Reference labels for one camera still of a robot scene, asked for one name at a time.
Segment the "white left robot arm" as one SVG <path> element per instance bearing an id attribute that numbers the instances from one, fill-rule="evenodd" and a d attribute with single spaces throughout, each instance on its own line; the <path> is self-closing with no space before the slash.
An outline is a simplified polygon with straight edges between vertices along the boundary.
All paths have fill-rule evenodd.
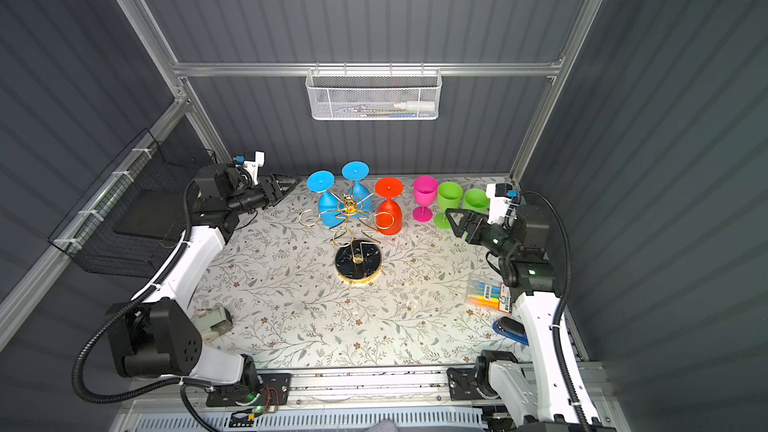
<path id="1" fill-rule="evenodd" d="M 263 387 L 254 362 L 205 344 L 189 310 L 192 296 L 213 259 L 239 226 L 243 213 L 282 202 L 297 177 L 260 179 L 240 164 L 201 168 L 181 194 L 180 240 L 152 279 L 128 303 L 108 312 L 105 333 L 122 377 L 176 377 L 256 395 Z"/>

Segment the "magenta wine glass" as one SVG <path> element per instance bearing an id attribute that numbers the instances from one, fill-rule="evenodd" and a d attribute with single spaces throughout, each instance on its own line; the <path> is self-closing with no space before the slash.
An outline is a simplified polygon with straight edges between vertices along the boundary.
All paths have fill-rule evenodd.
<path id="1" fill-rule="evenodd" d="M 420 176 L 413 184 L 414 200 L 418 207 L 413 211 L 413 218 L 420 223 L 429 222 L 433 213 L 430 209 L 435 201 L 438 190 L 438 181 L 432 176 Z"/>

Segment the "green wine glass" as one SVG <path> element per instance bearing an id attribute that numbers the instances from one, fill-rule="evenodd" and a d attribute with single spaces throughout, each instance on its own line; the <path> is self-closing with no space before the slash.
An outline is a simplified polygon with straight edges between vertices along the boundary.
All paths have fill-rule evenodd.
<path id="1" fill-rule="evenodd" d="M 490 199 L 484 189 L 471 188 L 464 193 L 462 208 L 480 214 L 487 214 L 490 207 Z"/>
<path id="2" fill-rule="evenodd" d="M 449 229 L 450 224 L 446 217 L 447 209 L 459 208 L 464 195 L 464 190 L 460 184 L 452 181 L 443 182 L 437 189 L 437 205 L 439 213 L 433 219 L 434 225 L 438 229 Z"/>

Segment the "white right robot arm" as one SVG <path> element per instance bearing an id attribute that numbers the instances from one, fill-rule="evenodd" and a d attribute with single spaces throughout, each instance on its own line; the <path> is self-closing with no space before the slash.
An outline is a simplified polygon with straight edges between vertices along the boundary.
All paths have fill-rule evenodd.
<path id="1" fill-rule="evenodd" d="M 509 228 L 472 210 L 446 212 L 455 236 L 498 259 L 513 310 L 502 323 L 525 334 L 535 374 L 530 383 L 513 354 L 484 351 L 470 381 L 482 395 L 502 400 L 516 431 L 604 431 L 564 321 L 570 280 L 557 279 L 544 249 L 548 217 L 534 205 L 520 209 L 522 218 Z"/>

